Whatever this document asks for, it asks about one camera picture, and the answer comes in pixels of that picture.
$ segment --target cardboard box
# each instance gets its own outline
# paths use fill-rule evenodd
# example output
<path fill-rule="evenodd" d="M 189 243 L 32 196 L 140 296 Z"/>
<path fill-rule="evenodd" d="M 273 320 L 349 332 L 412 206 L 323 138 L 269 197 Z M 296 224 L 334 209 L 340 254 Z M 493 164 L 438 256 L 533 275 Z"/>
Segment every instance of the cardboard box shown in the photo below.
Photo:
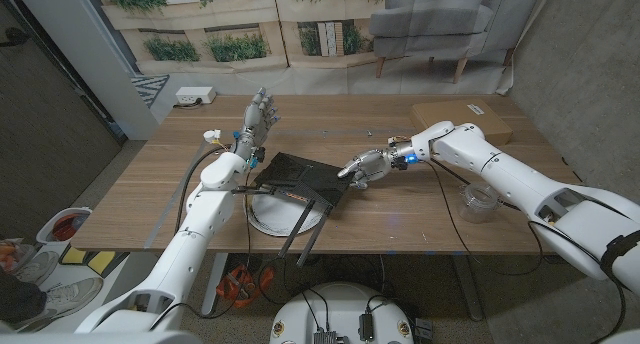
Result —
<path fill-rule="evenodd" d="M 513 134 L 513 130 L 480 99 L 416 104 L 411 108 L 410 117 L 419 131 L 446 120 L 454 125 L 476 124 L 482 129 L 485 139 L 496 146 L 507 144 Z"/>

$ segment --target table leg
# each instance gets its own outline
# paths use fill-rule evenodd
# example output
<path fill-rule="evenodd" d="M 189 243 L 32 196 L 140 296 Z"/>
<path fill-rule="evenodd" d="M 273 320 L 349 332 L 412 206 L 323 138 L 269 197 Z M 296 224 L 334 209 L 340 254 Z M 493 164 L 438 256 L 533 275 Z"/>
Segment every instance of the table leg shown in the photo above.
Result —
<path fill-rule="evenodd" d="M 216 253 L 215 255 L 216 257 L 213 259 L 213 265 L 211 266 L 211 274 L 209 275 L 209 284 L 207 284 L 207 292 L 204 294 L 202 309 L 200 309 L 203 315 L 213 313 L 213 303 L 216 300 L 216 287 L 224 275 L 224 267 L 227 264 L 229 253 Z"/>
<path fill-rule="evenodd" d="M 469 317 L 473 321 L 481 321 L 484 319 L 484 313 L 480 305 L 476 282 L 473 280 L 473 274 L 471 273 L 469 258 L 467 258 L 466 255 L 454 255 L 452 259 L 456 275 L 458 276 L 458 282 L 460 283 L 462 294 L 467 304 Z"/>

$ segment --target white plate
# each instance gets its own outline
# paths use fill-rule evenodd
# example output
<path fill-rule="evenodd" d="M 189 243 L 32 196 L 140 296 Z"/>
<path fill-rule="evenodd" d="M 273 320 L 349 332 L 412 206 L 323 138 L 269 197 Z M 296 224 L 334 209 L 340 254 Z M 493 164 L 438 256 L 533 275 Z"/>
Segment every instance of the white plate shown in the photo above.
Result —
<path fill-rule="evenodd" d="M 307 205 L 306 202 L 278 192 L 274 195 L 253 195 L 253 198 L 248 199 L 251 200 L 251 209 L 255 215 L 255 217 L 249 215 L 249 222 L 265 234 L 280 237 L 288 236 L 291 233 Z M 325 208 L 324 204 L 316 202 L 299 233 L 318 224 Z"/>

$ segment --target wooden table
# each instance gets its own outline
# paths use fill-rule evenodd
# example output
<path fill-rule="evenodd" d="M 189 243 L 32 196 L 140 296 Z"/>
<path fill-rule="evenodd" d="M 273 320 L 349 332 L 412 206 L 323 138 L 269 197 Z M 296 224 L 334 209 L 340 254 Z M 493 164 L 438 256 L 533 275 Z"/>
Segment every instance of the wooden table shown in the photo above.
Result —
<path fill-rule="evenodd" d="M 481 98 L 514 130 L 506 153 L 541 173 L 564 182 L 576 182 L 571 169 L 533 124 L 500 96 L 275 96 L 282 120 L 264 144 L 265 168 L 278 152 L 343 166 L 356 153 L 383 148 L 392 135 L 412 135 L 411 105 L 423 102 Z M 72 244 L 84 250 L 163 250 L 173 237 L 177 215 L 176 189 L 190 163 L 202 150 L 202 133 L 222 129 L 223 142 L 242 125 L 249 96 L 217 97 L 212 105 L 195 110 L 175 109 L 153 138 L 125 170 L 75 235 Z M 199 181 L 203 162 L 189 183 Z M 461 183 L 438 168 L 460 232 L 476 254 L 535 254 L 536 242 L 522 213 L 500 208 L 491 223 L 472 224 L 456 211 Z M 458 171 L 470 181 L 470 172 Z M 290 251 L 300 252 L 311 231 L 300 234 Z M 251 251 L 275 253 L 284 238 L 251 228 Z M 247 229 L 242 200 L 232 219 L 214 236 L 209 249 L 246 252 Z M 455 254 L 464 248 L 451 224 L 436 177 L 427 165 L 392 171 L 365 191 L 349 190 L 331 213 L 314 253 L 426 253 Z"/>

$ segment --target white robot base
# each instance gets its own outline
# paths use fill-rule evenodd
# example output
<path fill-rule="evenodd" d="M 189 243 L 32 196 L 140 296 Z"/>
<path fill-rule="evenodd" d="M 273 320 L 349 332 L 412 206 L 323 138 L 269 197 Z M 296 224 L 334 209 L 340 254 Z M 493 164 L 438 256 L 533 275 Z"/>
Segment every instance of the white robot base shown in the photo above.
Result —
<path fill-rule="evenodd" d="M 322 298 L 307 290 L 304 295 L 309 305 L 303 295 L 298 294 L 280 309 L 273 321 L 269 343 L 360 343 L 360 316 L 365 313 L 369 299 L 380 293 L 363 285 L 346 282 L 320 284 L 312 289 L 327 301 L 328 332 L 335 331 L 334 338 L 341 339 L 333 339 L 329 335 L 324 341 L 314 340 L 314 333 L 318 330 L 309 306 L 323 331 L 327 331 L 327 311 Z M 413 344 L 409 321 L 402 309 L 382 296 L 371 299 L 369 306 L 371 309 L 377 308 L 371 313 L 373 340 L 367 343 Z"/>

